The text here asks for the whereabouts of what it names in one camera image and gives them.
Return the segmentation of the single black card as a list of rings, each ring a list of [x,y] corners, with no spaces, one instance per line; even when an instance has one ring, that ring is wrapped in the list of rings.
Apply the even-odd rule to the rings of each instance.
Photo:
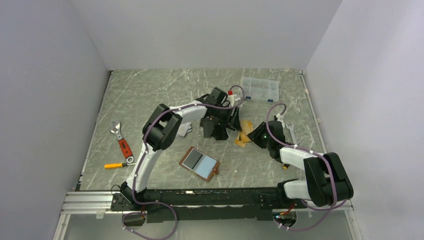
[[[203,157],[203,154],[198,150],[192,148],[191,151],[187,154],[182,164],[189,169],[194,169],[199,160]]]

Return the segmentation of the silver open-end spanner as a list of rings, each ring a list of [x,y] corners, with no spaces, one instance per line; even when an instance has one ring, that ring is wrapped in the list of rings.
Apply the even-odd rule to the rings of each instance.
[[[294,145],[298,145],[299,142],[298,142],[298,140],[296,138],[296,134],[295,134],[295,125],[293,123],[291,123],[291,122],[286,122],[285,123],[285,126],[289,130],[290,137],[292,139],[293,144]]]

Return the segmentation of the clear plastic organizer box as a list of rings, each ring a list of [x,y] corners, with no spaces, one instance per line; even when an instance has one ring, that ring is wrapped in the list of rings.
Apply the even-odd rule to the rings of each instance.
[[[280,98],[279,82],[276,80],[243,76],[241,86],[248,101],[276,103]]]

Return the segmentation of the yellow handled screwdriver left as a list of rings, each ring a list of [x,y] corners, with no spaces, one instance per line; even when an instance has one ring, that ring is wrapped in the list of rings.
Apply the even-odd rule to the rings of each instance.
[[[104,168],[105,169],[117,169],[117,168],[124,168],[124,167],[128,167],[131,165],[135,165],[135,163],[110,163],[110,164],[105,164]]]

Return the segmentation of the orange card stack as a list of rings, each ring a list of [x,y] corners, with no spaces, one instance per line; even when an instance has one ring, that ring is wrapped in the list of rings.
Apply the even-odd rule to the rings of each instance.
[[[254,128],[253,128],[252,122],[249,120],[242,120],[240,122],[240,125],[241,125],[241,132],[238,132],[234,142],[237,146],[244,148],[247,145],[247,143],[252,141],[248,137],[248,134],[250,134],[254,130]]]

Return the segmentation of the red handled adjustable wrench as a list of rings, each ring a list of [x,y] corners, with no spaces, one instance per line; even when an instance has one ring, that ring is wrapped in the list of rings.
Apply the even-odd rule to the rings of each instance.
[[[110,123],[110,132],[113,133],[118,141],[121,152],[128,164],[132,164],[135,161],[134,155],[127,141],[121,133],[121,122],[119,120],[112,120]]]

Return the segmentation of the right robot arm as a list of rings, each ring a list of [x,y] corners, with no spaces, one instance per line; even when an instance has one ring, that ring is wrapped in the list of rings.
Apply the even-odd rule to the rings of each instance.
[[[280,121],[262,122],[249,133],[248,138],[262,149],[267,149],[272,159],[285,167],[304,171],[304,179],[289,179],[278,183],[276,203],[289,207],[295,200],[308,200],[318,207],[349,200],[354,189],[346,170],[335,152],[316,153],[289,144]]]

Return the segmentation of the brown leather card holder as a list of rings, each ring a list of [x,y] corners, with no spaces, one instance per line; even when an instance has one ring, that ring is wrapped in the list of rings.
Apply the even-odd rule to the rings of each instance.
[[[203,156],[199,160],[199,162],[196,164],[194,169],[189,169],[186,166],[184,166],[182,162],[192,149],[198,150],[194,146],[191,146],[187,150],[187,152],[184,154],[183,158],[179,161],[179,165],[183,167],[184,169],[188,170],[189,172],[191,172],[192,174],[196,175],[203,181],[209,182],[213,176],[219,174],[219,166],[221,163],[218,160],[202,153]]]

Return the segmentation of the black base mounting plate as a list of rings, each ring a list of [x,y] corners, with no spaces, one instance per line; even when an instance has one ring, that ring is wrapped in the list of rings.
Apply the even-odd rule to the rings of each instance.
[[[304,210],[300,200],[285,198],[277,187],[147,189],[135,203],[120,192],[112,195],[112,212],[143,212],[148,223],[189,220],[256,219]]]

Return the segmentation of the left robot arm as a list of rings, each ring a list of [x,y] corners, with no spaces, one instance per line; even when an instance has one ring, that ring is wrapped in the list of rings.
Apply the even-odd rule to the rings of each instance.
[[[245,97],[231,100],[233,90],[224,91],[215,87],[194,101],[180,106],[159,104],[145,123],[143,144],[139,158],[131,175],[120,186],[124,204],[131,210],[144,203],[148,179],[161,153],[174,142],[180,125],[200,121],[204,138],[227,140],[228,130],[241,131],[239,106]]]

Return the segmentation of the aluminium rail frame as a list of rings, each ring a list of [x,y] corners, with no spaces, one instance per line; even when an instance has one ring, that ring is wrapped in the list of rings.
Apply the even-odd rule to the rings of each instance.
[[[173,220],[148,223],[146,213],[113,212],[116,191],[70,191],[66,194],[56,240],[361,240],[350,201],[331,211],[297,209],[272,220]]]

